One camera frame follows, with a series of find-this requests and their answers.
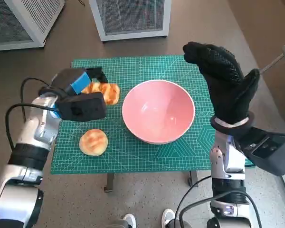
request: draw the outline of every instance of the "pink bowl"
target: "pink bowl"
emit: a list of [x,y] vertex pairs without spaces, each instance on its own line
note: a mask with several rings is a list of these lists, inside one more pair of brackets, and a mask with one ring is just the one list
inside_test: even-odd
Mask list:
[[135,86],[123,102],[123,120],[139,139],[166,144],[192,125],[194,103],[188,92],[173,82],[150,80]]

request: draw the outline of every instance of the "white cabinet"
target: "white cabinet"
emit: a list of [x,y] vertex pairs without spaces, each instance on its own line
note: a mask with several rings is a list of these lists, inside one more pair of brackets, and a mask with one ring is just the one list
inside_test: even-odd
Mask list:
[[0,50],[43,47],[65,0],[0,0]]
[[167,36],[171,0],[89,0],[101,41]]

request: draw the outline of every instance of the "robot wrist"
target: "robot wrist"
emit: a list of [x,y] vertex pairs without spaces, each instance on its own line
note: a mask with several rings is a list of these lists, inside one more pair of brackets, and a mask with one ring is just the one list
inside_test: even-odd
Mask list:
[[228,123],[220,120],[216,116],[213,116],[210,119],[210,124],[218,132],[221,132],[221,133],[227,134],[227,135],[231,135],[236,139],[236,138],[240,138],[241,136],[243,136],[244,134],[246,134],[249,131],[249,129],[251,128],[251,125],[253,123],[253,120],[254,120],[253,113],[248,112],[248,116],[245,119],[243,119],[237,123],[234,123],[234,124],[228,124]]

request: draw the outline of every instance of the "bread roll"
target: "bread roll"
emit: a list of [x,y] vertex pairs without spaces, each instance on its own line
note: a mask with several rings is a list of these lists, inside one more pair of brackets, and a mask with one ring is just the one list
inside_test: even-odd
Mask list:
[[81,136],[79,148],[86,155],[99,156],[105,152],[108,143],[108,138],[103,131],[92,129]]
[[84,94],[101,92],[107,105],[115,105],[119,99],[120,89],[114,83],[91,82],[89,86],[81,91]]

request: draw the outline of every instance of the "green cutting mat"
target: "green cutting mat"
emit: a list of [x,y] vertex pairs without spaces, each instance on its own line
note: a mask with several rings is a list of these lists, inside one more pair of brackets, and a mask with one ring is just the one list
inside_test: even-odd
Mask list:
[[[52,174],[151,172],[210,169],[209,150],[214,130],[209,124],[213,107],[207,84],[194,64],[183,56],[119,57],[78,59],[73,68],[102,67],[109,82],[121,89],[117,105],[107,108],[107,117],[85,123],[62,121],[55,146]],[[165,79],[184,87],[195,104],[192,127],[177,141],[150,145],[133,136],[122,119],[122,104],[127,93],[137,84],[150,79]],[[103,130],[109,145],[99,157],[84,155],[80,137],[90,129]]]

